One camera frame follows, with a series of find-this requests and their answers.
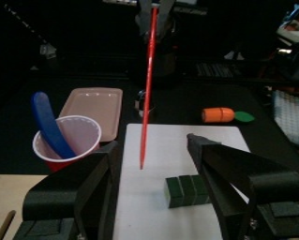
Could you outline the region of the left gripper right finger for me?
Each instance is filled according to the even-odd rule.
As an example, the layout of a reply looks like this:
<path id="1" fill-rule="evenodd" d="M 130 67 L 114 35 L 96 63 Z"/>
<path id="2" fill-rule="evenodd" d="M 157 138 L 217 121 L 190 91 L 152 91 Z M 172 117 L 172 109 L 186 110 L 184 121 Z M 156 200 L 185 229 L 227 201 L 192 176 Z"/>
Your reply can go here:
<path id="1" fill-rule="evenodd" d="M 299 239 L 299 173 L 201 136 L 186 140 L 223 239 Z"/>

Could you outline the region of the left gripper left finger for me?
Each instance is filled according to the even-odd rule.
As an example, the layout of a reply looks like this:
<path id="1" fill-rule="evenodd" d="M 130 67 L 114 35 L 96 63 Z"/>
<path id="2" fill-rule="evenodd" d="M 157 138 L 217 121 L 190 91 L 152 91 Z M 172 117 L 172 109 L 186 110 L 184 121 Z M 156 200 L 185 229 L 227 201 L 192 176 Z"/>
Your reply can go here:
<path id="1" fill-rule="evenodd" d="M 110 142 L 29 189 L 11 240 L 105 240 L 117 159 L 117 142 Z"/>

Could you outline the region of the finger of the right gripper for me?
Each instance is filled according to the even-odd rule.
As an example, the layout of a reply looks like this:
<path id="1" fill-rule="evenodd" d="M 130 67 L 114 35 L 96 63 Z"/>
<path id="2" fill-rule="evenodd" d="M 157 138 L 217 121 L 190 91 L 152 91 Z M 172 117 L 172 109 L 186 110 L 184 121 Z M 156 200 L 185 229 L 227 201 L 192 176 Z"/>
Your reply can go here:
<path id="1" fill-rule="evenodd" d="M 138 26 L 138 35 L 144 35 L 149 30 L 150 21 L 150 0 L 137 0 L 138 11 L 134 22 Z"/>
<path id="2" fill-rule="evenodd" d="M 174 0 L 158 0 L 158 3 L 160 3 L 160 6 L 158 6 L 158 13 L 157 13 L 156 30 L 158 33 L 161 33 L 166 25 L 169 11 L 172 10 Z"/>

